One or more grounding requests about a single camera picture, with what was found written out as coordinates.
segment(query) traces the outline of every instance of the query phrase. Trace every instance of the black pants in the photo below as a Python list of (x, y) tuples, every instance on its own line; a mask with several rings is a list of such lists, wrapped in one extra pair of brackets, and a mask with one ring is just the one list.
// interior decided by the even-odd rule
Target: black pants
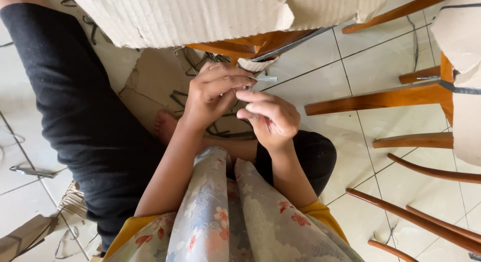
[[(106, 251), (137, 204), (165, 145), (155, 139), (110, 88), (107, 73), (71, 15), (34, 4), (0, 11), (27, 71), (42, 113), (42, 135), (85, 193)], [(336, 162), (324, 136), (299, 131), (296, 153), (319, 195)], [(271, 185), (272, 164), (258, 144), (256, 167)]]

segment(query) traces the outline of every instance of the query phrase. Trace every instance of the yellow shirt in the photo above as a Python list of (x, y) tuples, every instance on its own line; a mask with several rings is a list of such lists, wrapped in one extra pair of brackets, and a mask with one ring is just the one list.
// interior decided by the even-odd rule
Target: yellow shirt
[[(342, 239), (344, 239), (346, 243), (349, 244), (339, 224), (334, 219), (334, 217), (330, 214), (329, 208), (323, 205), (319, 200), (317, 200), (316, 202), (308, 206), (300, 208), (298, 210), (303, 214), (312, 216), (317, 220), (321, 221), (323, 224), (327, 225), (334, 232), (336, 232)], [(104, 259), (107, 259), (108, 257), (110, 257), (120, 247), (122, 247), (133, 235), (135, 235), (138, 231), (140, 231), (150, 222), (155, 220), (157, 217), (158, 216), (128, 218), (125, 221), (117, 237), (113, 240), (112, 245), (107, 250), (107, 253), (105, 254)]]

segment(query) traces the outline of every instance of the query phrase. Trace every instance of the floral fabric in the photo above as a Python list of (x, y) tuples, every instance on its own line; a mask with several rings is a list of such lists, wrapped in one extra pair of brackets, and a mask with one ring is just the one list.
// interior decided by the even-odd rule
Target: floral fabric
[(333, 230), (302, 214), (252, 163), (226, 178), (222, 148), (197, 155), (177, 213), (159, 216), (105, 262), (363, 261)]

